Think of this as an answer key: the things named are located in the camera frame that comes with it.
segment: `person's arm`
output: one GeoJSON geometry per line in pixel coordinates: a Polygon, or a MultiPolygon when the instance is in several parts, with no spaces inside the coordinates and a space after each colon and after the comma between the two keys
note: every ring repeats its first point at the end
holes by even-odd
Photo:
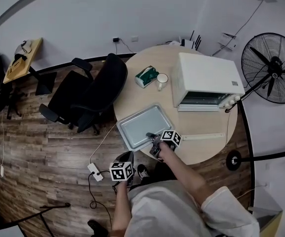
{"type": "Polygon", "coordinates": [[[159,146],[161,149],[159,157],[169,166],[195,201],[202,205],[206,198],[214,193],[214,190],[200,174],[181,161],[165,142],[160,142],[159,146]]]}
{"type": "Polygon", "coordinates": [[[116,206],[112,224],[111,237],[123,237],[132,218],[127,196],[127,181],[117,186],[116,206]]]}

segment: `black shoe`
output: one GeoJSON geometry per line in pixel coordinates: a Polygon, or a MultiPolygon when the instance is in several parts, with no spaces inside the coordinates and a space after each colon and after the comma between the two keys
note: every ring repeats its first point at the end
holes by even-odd
{"type": "Polygon", "coordinates": [[[138,165],[138,167],[137,167],[137,172],[138,172],[138,175],[139,175],[139,177],[140,177],[141,180],[142,180],[144,177],[150,177],[147,168],[146,168],[145,165],[143,165],[143,164],[139,164],[139,165],[138,165]]]}
{"type": "Polygon", "coordinates": [[[88,226],[92,228],[95,236],[107,237],[108,231],[95,220],[89,220],[88,226]]]}

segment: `wooden table top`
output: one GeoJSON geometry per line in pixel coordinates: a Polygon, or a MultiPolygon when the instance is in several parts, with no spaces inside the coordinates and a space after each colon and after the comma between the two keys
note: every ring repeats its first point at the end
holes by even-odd
{"type": "MultiPolygon", "coordinates": [[[[235,130],[238,108],[235,106],[230,113],[225,113],[224,109],[219,112],[178,112],[173,106],[170,79],[162,91],[157,90],[155,81],[146,88],[135,83],[135,75],[150,65],[170,78],[170,71],[175,66],[180,52],[200,54],[182,46],[160,45],[147,48],[130,58],[126,62],[127,80],[114,102],[114,111],[117,120],[121,120],[157,102],[182,136],[224,133],[224,137],[181,142],[181,146],[176,148],[176,154],[186,164],[196,164],[210,159],[225,147],[235,130]]],[[[149,153],[151,146],[150,144],[141,151],[152,157],[149,153]]]]}
{"type": "MultiPolygon", "coordinates": [[[[9,79],[8,77],[6,77],[7,73],[5,73],[5,77],[3,79],[3,83],[7,83],[7,82],[10,82],[10,81],[13,81],[13,80],[16,80],[20,77],[23,77],[23,76],[26,76],[29,72],[29,68],[31,66],[31,63],[33,62],[34,60],[34,57],[41,45],[43,41],[43,38],[39,38],[39,39],[33,39],[32,40],[32,44],[31,44],[31,51],[27,54],[25,54],[25,56],[27,57],[27,59],[25,60],[25,66],[23,67],[23,69],[21,71],[19,71],[15,77],[13,77],[12,79],[9,79]]],[[[10,62],[10,65],[8,67],[8,70],[12,67],[12,63],[13,63],[14,59],[12,59],[12,61],[10,62]]]]}

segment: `standing fan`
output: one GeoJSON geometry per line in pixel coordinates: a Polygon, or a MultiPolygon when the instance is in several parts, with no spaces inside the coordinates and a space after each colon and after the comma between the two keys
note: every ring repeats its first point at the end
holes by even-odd
{"type": "MultiPolygon", "coordinates": [[[[240,101],[253,91],[260,97],[277,104],[285,104],[285,37],[275,33],[263,33],[252,38],[245,46],[242,71],[250,89],[240,101]]],[[[242,162],[285,157],[285,152],[241,158],[238,151],[231,151],[226,159],[229,170],[236,170],[242,162]]]]}

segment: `metal tray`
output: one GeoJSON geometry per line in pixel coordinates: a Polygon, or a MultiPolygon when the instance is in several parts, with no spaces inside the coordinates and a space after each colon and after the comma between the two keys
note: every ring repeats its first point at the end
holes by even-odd
{"type": "Polygon", "coordinates": [[[160,134],[164,130],[174,129],[159,103],[118,121],[116,125],[128,150],[134,152],[152,143],[146,133],[160,134]]]}

